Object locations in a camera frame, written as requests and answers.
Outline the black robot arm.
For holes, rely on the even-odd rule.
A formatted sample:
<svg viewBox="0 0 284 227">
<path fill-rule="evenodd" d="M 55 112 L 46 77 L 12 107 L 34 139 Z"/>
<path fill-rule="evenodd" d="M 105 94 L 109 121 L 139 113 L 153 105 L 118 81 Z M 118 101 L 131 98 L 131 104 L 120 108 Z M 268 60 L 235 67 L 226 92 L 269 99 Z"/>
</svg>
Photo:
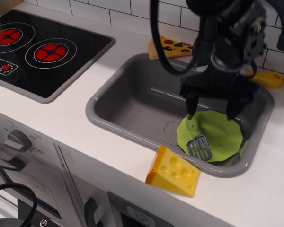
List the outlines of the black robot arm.
<svg viewBox="0 0 284 227">
<path fill-rule="evenodd" d="M 204 72 L 181 79 L 187 112 L 195 114 L 200 97 L 225 99 L 226 115 L 233 119 L 259 88 L 240 71 L 245 64 L 257 71 L 255 58 L 266 47 L 266 11 L 257 0 L 190 0 L 187 4 L 200 17 L 193 61 L 207 65 Z"/>
</svg>

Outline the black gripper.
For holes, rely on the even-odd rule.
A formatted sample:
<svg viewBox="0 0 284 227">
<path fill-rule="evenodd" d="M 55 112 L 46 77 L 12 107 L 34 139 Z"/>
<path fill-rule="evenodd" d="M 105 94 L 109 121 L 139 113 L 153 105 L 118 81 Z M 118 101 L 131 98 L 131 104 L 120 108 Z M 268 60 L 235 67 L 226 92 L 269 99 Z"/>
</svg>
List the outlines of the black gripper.
<svg viewBox="0 0 284 227">
<path fill-rule="evenodd" d="M 240 74 L 242 68 L 242 65 L 229 68 L 219 59 L 211 58 L 205 71 L 182 78 L 180 95 L 186 98 L 188 114 L 194 116 L 199 97 L 206 97 L 228 99 L 227 118 L 235 118 L 259 89 L 259 85 Z"/>
</svg>

